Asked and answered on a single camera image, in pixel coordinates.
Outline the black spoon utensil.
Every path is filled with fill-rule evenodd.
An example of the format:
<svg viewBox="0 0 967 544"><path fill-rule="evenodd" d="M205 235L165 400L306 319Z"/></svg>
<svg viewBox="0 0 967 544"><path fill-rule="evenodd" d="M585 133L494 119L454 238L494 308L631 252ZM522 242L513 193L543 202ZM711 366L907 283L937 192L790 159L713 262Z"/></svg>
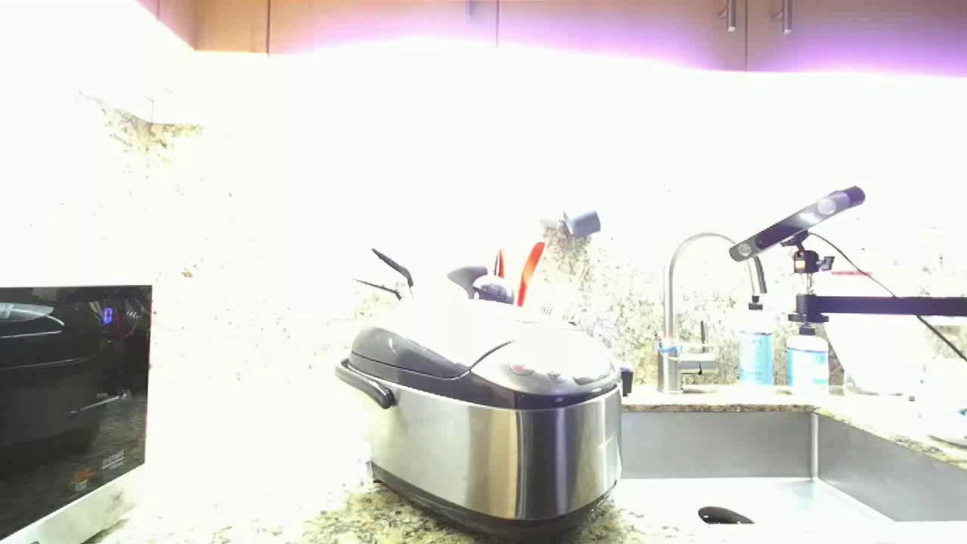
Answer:
<svg viewBox="0 0 967 544"><path fill-rule="evenodd" d="M450 280L464 287L473 299L513 302L513 290L504 279L494 274L487 265L461 265Z"/></svg>

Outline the stainless steel sink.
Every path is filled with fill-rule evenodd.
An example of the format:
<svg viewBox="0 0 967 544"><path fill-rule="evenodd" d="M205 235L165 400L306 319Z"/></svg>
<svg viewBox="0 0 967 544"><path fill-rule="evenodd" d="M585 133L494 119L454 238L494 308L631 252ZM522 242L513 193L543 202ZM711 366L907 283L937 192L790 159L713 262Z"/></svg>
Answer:
<svg viewBox="0 0 967 544"><path fill-rule="evenodd" d="M617 506L671 544L967 544L967 471L809 407L622 421Z"/></svg>

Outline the wooden upper cabinets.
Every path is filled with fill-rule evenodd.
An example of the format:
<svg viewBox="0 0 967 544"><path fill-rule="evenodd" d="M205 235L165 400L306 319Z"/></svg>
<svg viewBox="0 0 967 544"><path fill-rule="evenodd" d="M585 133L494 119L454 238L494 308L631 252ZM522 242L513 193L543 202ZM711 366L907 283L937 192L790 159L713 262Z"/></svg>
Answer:
<svg viewBox="0 0 967 544"><path fill-rule="evenodd" d="M204 53L461 39L748 73L967 77L967 0L133 0Z"/></svg>

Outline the stainless steel rice cooker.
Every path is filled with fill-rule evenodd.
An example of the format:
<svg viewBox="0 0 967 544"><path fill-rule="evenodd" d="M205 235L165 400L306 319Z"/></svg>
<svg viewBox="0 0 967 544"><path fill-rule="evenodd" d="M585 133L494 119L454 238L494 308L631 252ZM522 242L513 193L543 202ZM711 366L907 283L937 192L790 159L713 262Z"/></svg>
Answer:
<svg viewBox="0 0 967 544"><path fill-rule="evenodd" d="M562 319L400 308L353 337L335 375L379 406L371 480L464 528L575 526L622 475L631 368Z"/></svg>

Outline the orange ladle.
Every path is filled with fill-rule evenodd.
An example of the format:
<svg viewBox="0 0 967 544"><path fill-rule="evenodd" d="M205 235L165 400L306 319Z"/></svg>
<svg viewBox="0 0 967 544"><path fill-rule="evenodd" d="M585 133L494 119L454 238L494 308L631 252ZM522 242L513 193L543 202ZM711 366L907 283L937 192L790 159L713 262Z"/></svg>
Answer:
<svg viewBox="0 0 967 544"><path fill-rule="evenodd" d="M534 269L537 269L537 262L541 262L541 256L543 256L543 247L548 247L543 242L534 242L534 246L529 247L529 253L526 253L526 262L522 262L519 280L518 280L518 305L526 305L529 283L531 283Z"/></svg>

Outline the clear soap bottle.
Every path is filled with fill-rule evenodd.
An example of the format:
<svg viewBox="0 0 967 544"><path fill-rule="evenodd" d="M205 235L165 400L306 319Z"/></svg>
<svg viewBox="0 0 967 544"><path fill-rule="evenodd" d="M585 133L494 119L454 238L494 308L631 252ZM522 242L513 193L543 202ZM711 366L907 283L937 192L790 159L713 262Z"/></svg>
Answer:
<svg viewBox="0 0 967 544"><path fill-rule="evenodd" d="M774 327L762 302L750 302L744 313L738 377L750 388L774 384Z"/></svg>

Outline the black toaster oven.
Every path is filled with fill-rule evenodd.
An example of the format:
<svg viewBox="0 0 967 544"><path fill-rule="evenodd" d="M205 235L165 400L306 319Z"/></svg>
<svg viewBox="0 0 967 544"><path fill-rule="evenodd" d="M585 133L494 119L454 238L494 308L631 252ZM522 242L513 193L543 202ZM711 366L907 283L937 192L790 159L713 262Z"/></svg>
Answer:
<svg viewBox="0 0 967 544"><path fill-rule="evenodd" d="M150 287L0 287L0 542L91 544L148 439Z"/></svg>

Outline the chrome kitchen faucet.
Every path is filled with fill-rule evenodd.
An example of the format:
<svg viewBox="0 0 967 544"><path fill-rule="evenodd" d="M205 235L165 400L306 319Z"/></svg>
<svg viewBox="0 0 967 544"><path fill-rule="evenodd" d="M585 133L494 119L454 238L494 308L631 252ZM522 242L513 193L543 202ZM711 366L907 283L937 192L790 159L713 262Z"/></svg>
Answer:
<svg viewBox="0 0 967 544"><path fill-rule="evenodd" d="M733 319L769 294L760 256L735 260L733 235L717 230L681 238L661 274L658 390L735 377Z"/></svg>

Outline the white soap bottle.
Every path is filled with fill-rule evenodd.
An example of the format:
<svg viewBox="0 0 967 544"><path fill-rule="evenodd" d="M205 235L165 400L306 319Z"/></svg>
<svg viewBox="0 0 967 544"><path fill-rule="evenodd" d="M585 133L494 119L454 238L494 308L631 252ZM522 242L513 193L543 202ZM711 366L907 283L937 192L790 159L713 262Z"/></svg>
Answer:
<svg viewBox="0 0 967 544"><path fill-rule="evenodd" d="M815 330L797 330L786 338L790 388L797 392L828 390L828 341Z"/></svg>

